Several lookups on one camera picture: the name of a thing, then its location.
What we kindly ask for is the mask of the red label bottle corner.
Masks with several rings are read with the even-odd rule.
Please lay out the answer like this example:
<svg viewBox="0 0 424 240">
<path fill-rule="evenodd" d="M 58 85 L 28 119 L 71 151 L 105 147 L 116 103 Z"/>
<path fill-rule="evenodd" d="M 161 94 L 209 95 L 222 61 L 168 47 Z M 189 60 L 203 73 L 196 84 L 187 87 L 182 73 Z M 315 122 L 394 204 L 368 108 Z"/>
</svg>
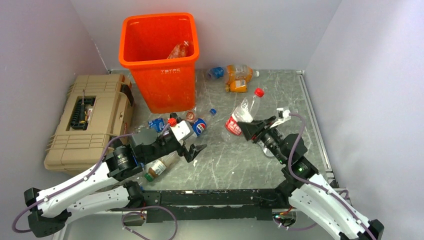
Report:
<svg viewBox="0 0 424 240">
<path fill-rule="evenodd" d="M 229 119 L 225 123 L 225 129 L 229 134 L 240 136 L 242 130 L 239 123 L 250 123 L 259 111 L 261 100 L 265 92 L 262 88 L 256 88 L 253 95 L 245 97 L 241 103 L 231 113 Z"/>
</svg>

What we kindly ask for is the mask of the pepsi bottle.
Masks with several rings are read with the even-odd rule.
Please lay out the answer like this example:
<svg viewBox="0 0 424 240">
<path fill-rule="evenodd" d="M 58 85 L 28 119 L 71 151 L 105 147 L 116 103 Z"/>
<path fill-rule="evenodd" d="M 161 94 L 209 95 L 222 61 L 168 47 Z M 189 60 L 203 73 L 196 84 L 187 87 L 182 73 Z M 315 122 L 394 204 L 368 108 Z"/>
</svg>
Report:
<svg viewBox="0 0 424 240">
<path fill-rule="evenodd" d="M 196 118 L 194 123 L 191 125 L 196 137 L 199 137 L 209 127 L 216 114 L 217 110 L 215 108 L 210 108 Z"/>
</svg>

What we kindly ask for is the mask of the red cap clear bottle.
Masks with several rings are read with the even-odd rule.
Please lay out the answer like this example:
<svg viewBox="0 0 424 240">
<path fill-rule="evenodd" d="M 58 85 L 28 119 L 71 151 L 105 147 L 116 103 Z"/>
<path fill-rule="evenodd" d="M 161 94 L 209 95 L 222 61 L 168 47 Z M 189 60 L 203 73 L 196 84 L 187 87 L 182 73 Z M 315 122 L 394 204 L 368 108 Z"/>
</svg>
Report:
<svg viewBox="0 0 424 240">
<path fill-rule="evenodd" d="M 196 120 L 196 112 L 194 110 L 189 110 L 185 114 L 185 120 L 189 123 L 194 123 Z"/>
</svg>

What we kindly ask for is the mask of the blue label bottle white cap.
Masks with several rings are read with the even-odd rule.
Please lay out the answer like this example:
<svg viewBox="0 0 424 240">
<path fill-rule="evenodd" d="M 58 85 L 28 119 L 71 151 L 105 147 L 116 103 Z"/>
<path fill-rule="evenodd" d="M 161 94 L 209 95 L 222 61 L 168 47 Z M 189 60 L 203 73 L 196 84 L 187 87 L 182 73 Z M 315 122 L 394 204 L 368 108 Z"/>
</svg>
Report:
<svg viewBox="0 0 424 240">
<path fill-rule="evenodd" d="M 163 117 L 155 118 L 147 121 L 143 127 L 145 129 L 154 129 L 157 133 L 161 133 L 166 126 L 165 119 Z"/>
</svg>

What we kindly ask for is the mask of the orange tea bottle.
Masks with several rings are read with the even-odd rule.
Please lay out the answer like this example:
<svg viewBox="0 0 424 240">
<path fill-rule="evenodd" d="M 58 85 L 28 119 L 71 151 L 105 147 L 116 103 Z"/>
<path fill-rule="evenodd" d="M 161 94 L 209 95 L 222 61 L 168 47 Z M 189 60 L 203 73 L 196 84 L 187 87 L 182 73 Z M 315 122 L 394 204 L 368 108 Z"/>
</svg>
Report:
<svg viewBox="0 0 424 240">
<path fill-rule="evenodd" d="M 184 40 L 180 43 L 177 43 L 175 47 L 171 50 L 167 59 L 177 59 L 187 57 L 190 53 L 190 47 L 192 45 L 191 41 Z"/>
</svg>

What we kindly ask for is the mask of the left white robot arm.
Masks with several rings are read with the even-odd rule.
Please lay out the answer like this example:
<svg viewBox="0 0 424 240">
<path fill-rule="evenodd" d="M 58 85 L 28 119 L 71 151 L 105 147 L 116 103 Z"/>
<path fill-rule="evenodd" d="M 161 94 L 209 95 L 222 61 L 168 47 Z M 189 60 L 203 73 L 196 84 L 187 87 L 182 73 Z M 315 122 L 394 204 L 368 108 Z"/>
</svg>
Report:
<svg viewBox="0 0 424 240">
<path fill-rule="evenodd" d="M 185 147 L 192 135 L 188 127 L 171 127 L 165 135 L 153 129 L 128 134 L 128 144 L 101 154 L 99 161 L 48 189 L 30 188 L 24 192 L 29 232 L 37 238 L 50 236 L 65 225 L 103 210 L 148 207 L 141 186 L 130 177 L 145 165 L 176 153 L 190 163 L 206 148 L 205 144 Z"/>
</svg>

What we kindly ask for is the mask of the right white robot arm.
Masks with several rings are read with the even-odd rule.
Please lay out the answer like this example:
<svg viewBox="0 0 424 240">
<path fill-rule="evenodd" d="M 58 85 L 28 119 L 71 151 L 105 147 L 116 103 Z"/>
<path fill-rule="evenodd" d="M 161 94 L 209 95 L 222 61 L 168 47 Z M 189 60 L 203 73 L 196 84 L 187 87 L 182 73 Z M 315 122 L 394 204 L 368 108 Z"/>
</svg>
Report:
<svg viewBox="0 0 424 240">
<path fill-rule="evenodd" d="M 277 129 L 282 123 L 276 116 L 264 120 L 238 122 L 247 141 L 263 143 L 283 165 L 285 180 L 275 188 L 276 203 L 303 212 L 323 228 L 334 240 L 380 240 L 384 225 L 377 219 L 370 220 L 344 199 L 305 157 L 307 151 L 302 134 L 305 119 L 297 134 L 283 137 Z"/>
</svg>

